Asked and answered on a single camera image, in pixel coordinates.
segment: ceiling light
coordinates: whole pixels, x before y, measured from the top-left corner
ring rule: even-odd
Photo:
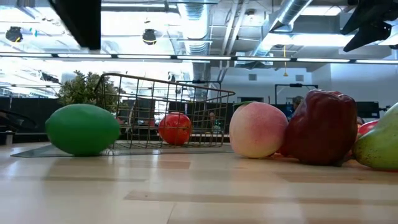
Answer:
[[[109,54],[58,54],[58,57],[68,58],[111,58]]]
[[[187,55],[187,56],[177,56],[177,58],[181,59],[181,60],[231,60],[231,57],[228,57],[228,56]]]
[[[290,58],[282,58],[282,57],[238,57],[238,60],[260,61],[260,62],[289,62]]]
[[[42,53],[0,53],[0,57],[52,57],[52,55]]]
[[[145,8],[155,8],[164,7],[164,4],[136,4],[136,3],[102,3],[101,7],[145,7]],[[169,8],[176,9],[176,5],[169,5]]]
[[[362,60],[358,59],[355,63],[369,63],[369,64],[398,64],[398,60]]]
[[[298,58],[297,62],[348,63],[349,59]]]
[[[118,58],[134,58],[134,59],[170,59],[169,55],[118,55]]]

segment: tomato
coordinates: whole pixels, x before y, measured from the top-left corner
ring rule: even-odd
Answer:
[[[362,125],[358,129],[358,133],[361,135],[368,133],[370,130],[372,130],[372,128],[375,127],[375,125],[377,125],[378,122],[379,122],[379,120],[375,120],[375,121],[371,121],[371,122],[368,122],[368,123]]]
[[[164,116],[159,123],[159,135],[174,146],[181,146],[189,140],[192,132],[191,120],[187,115],[172,112]]]

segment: green fruit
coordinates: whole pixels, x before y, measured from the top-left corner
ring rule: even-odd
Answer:
[[[398,169],[398,103],[391,107],[377,125],[360,137],[353,148],[356,160],[380,170]]]
[[[45,122],[50,142],[74,156],[97,156],[119,137],[119,123],[97,106],[75,104],[55,111]]]

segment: pear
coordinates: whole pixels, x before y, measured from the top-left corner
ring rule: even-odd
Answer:
[[[355,159],[379,170],[398,170],[398,103],[353,147]]]

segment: peach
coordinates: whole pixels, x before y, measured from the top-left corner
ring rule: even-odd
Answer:
[[[235,153],[262,158],[275,153],[283,143],[287,127],[283,112],[267,103],[240,106],[229,125],[229,140]]]

